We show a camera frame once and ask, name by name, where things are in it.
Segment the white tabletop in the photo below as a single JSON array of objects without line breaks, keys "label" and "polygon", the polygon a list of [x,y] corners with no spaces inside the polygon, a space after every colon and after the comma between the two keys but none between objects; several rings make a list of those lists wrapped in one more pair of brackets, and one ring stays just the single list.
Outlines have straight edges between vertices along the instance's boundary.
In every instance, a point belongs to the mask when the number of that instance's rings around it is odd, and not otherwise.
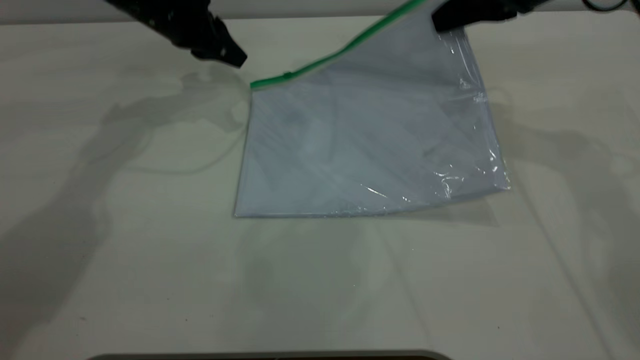
[{"label": "white tabletop", "polygon": [[134,23],[0,27],[0,359],[638,359],[631,13],[469,28],[511,191],[390,217],[233,218],[248,82],[375,20],[228,21],[240,71]]}]

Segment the plastic bag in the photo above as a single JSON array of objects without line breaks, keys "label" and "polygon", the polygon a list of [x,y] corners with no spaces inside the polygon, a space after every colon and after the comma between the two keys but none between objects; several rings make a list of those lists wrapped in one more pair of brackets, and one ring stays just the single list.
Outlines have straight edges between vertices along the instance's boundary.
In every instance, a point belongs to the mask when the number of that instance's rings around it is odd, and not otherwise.
[{"label": "plastic bag", "polygon": [[381,215],[509,187],[466,35],[436,34],[433,7],[258,82],[280,84],[253,93],[236,216]]}]

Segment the dark object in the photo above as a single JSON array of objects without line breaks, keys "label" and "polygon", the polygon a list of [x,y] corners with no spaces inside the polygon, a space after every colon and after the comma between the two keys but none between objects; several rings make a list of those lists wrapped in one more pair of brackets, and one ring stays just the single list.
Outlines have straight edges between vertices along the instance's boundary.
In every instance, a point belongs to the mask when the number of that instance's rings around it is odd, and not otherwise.
[{"label": "dark object", "polygon": [[[592,3],[589,0],[582,0],[582,3],[588,7],[590,10],[593,10],[595,12],[612,12],[614,10],[617,10],[619,8],[621,8],[622,6],[625,6],[628,0],[621,0],[619,3],[614,4],[612,6],[598,6],[594,3]],[[634,6],[634,8],[636,9],[636,11],[638,13],[640,13],[640,0],[631,0],[631,4]]]},{"label": "dark object", "polygon": [[106,0],[144,25],[190,49],[201,60],[241,67],[246,54],[231,38],[225,23],[209,12],[210,0]]},{"label": "dark object", "polygon": [[[548,0],[449,0],[439,7],[431,16],[437,32],[442,33],[479,21],[504,21],[512,19],[518,13],[528,13]],[[582,2],[591,10],[609,12],[621,8],[628,0],[602,8],[590,0]],[[640,13],[640,0],[631,0]]]}]

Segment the ziplock bag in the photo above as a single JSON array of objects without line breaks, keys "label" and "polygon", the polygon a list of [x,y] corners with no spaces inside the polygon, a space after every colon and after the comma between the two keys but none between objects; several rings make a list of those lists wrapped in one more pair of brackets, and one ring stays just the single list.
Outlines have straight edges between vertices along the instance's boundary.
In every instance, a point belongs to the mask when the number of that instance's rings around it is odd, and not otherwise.
[{"label": "ziplock bag", "polygon": [[509,187],[467,37],[437,34],[432,3],[252,83],[236,216],[381,215]]}]

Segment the black cable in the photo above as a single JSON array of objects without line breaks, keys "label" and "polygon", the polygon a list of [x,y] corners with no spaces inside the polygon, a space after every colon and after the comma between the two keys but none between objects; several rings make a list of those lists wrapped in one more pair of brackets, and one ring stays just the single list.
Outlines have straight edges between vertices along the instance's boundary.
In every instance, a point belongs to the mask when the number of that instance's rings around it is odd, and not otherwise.
[{"label": "black cable", "polygon": [[[609,7],[598,6],[592,3],[591,0],[582,0],[582,3],[584,4],[584,6],[588,7],[590,10],[593,10],[595,12],[612,12],[614,10],[621,8],[622,6],[625,6],[627,1],[628,0],[622,0],[618,4],[615,4]],[[640,14],[640,0],[631,0],[631,4],[636,9],[636,12]]]},{"label": "black cable", "polygon": [[627,1],[628,0],[622,0],[618,4],[615,4],[613,6],[598,6],[592,3],[590,0],[582,0],[582,3],[584,4],[584,6],[588,7],[589,10],[602,13],[602,12],[612,12],[614,10],[617,10],[622,6],[624,6],[627,3]]}]

